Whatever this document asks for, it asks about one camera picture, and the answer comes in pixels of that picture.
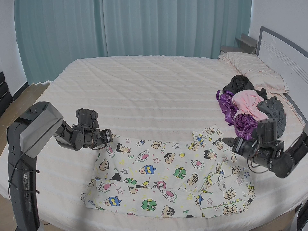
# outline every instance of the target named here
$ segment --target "headboard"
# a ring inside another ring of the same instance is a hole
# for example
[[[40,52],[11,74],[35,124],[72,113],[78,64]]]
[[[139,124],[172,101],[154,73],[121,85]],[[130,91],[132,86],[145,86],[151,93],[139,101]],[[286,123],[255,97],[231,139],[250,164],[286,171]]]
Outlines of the headboard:
[[[286,97],[307,123],[308,52],[262,26],[256,55],[283,77],[290,89]]]

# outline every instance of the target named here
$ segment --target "purple satin garment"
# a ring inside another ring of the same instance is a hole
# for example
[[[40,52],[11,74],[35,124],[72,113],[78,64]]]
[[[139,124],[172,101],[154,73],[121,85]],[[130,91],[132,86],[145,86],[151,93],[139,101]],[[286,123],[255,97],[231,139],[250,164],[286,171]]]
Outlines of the purple satin garment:
[[[250,140],[252,131],[257,128],[258,122],[252,115],[239,114],[235,118],[235,133],[237,136]]]
[[[229,123],[229,126],[234,125],[234,115],[238,110],[238,107],[232,103],[232,98],[234,94],[227,90],[224,94],[220,96],[219,99],[219,92],[220,90],[218,90],[216,93],[216,99],[218,100],[221,112],[225,114],[225,121]]]

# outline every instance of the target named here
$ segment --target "pink garment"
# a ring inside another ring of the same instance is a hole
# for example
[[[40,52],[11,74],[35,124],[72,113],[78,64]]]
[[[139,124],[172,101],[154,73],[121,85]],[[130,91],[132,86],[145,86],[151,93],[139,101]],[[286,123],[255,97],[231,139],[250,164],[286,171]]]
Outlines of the pink garment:
[[[255,90],[242,90],[236,93],[232,102],[238,107],[234,118],[239,114],[252,115],[256,121],[267,119],[268,116],[257,109],[257,104],[264,99],[260,97]]]

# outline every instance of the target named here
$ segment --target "striped bed sheet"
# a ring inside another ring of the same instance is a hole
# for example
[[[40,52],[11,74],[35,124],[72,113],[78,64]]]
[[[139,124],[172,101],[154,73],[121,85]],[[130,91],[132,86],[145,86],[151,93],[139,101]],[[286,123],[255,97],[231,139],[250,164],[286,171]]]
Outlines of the striped bed sheet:
[[[226,137],[234,127],[224,121],[216,91],[228,84],[236,69],[222,59],[119,56],[72,62],[37,101],[51,102],[68,124],[75,111],[98,112],[101,129],[146,140],[188,142],[192,131],[216,124]],[[284,95],[287,114],[285,148],[300,135],[304,123]],[[215,218],[149,218],[86,208],[80,194],[88,184],[97,151],[61,148],[50,139],[37,158],[40,218],[68,231],[84,230],[250,230],[292,210],[306,198],[304,158],[291,176],[252,174],[256,198],[240,214]],[[0,194],[8,198],[8,146],[0,157]]]

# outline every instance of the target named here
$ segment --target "teal curtain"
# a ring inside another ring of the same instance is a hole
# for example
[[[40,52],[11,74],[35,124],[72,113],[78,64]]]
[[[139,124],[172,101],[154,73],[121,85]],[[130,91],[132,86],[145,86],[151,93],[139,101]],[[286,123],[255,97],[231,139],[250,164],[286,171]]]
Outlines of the teal curtain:
[[[250,13],[251,0],[15,0],[15,27],[28,82],[37,83],[80,58],[217,58],[248,34]]]

